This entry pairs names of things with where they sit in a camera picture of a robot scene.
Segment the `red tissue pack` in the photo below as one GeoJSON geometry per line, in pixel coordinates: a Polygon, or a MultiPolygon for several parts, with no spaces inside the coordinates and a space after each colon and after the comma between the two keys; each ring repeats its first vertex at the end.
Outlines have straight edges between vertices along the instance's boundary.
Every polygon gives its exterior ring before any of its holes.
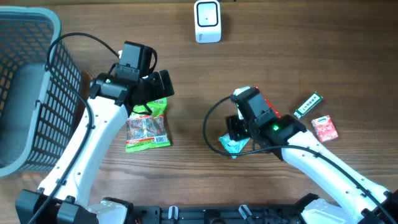
{"type": "Polygon", "coordinates": [[[329,115],[312,120],[312,126],[320,142],[336,139],[338,133],[329,115]]]}

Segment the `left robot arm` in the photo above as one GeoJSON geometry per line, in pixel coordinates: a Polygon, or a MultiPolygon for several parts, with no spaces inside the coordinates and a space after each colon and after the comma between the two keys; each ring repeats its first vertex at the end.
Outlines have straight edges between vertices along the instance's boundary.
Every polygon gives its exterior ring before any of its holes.
{"type": "Polygon", "coordinates": [[[156,72],[156,51],[126,41],[114,74],[90,84],[86,109],[64,153],[33,192],[16,201],[21,223],[136,223],[133,203],[104,198],[89,205],[91,188],[112,140],[135,106],[174,94],[167,70],[156,72]]]}

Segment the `red Nescafe stick sachet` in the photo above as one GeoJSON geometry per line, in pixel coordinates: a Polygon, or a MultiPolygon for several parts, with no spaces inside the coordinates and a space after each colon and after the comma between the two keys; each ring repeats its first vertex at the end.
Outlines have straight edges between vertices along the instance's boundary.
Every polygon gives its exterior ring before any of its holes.
{"type": "Polygon", "coordinates": [[[281,117],[274,105],[259,91],[258,87],[254,87],[254,92],[256,93],[254,96],[253,109],[255,117],[258,118],[265,112],[271,112],[275,114],[277,118],[281,117]]]}

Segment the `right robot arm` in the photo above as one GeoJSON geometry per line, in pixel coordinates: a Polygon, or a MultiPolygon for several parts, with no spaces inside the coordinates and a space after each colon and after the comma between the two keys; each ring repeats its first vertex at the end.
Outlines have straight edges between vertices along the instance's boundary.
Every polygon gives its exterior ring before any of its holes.
{"type": "Polygon", "coordinates": [[[314,194],[301,199],[296,209],[304,223],[397,223],[396,192],[345,164],[293,116],[281,116],[258,88],[238,88],[231,101],[238,109],[227,119],[232,138],[253,138],[335,200],[332,205],[314,194]]]}

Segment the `green snack bag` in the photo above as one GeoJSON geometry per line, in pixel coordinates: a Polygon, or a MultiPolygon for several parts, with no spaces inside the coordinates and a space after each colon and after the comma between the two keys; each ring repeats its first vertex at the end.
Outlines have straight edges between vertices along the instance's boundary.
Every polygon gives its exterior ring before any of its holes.
{"type": "Polygon", "coordinates": [[[138,152],[171,145],[164,123],[166,107],[166,98],[134,107],[126,121],[126,152],[138,152]]]}

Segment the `green white carton box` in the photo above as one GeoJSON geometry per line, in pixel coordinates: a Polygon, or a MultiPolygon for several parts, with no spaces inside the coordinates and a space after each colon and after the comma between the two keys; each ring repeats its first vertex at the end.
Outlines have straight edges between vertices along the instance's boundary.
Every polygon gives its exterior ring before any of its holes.
{"type": "Polygon", "coordinates": [[[314,92],[304,103],[302,103],[293,113],[297,119],[304,117],[323,99],[317,92],[314,92]]]}

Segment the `mint green pack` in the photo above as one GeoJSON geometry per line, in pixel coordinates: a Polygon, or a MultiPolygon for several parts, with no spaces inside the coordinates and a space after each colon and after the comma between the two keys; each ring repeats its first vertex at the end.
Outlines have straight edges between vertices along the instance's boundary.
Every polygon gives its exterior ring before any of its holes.
{"type": "Polygon", "coordinates": [[[249,142],[249,138],[239,141],[232,140],[229,134],[225,134],[224,136],[219,137],[218,140],[223,145],[223,147],[231,154],[240,153],[249,142]]]}

